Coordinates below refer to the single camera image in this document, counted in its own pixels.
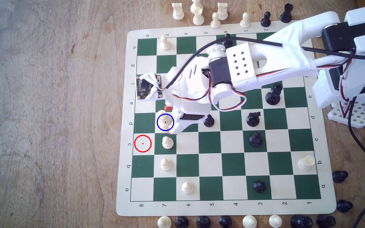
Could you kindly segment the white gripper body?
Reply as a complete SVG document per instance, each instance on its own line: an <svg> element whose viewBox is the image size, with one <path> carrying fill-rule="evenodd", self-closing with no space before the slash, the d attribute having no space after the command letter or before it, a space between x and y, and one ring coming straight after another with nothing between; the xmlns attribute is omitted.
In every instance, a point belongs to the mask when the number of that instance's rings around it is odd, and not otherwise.
<svg viewBox="0 0 365 228"><path fill-rule="evenodd" d="M209 75L203 73L208 64L208 58L195 58L185 67L173 85L163 92L163 98L174 108L180 108L184 113L190 114L183 116L183 120L198 119L205 126L213 126L208 98Z"/></svg>

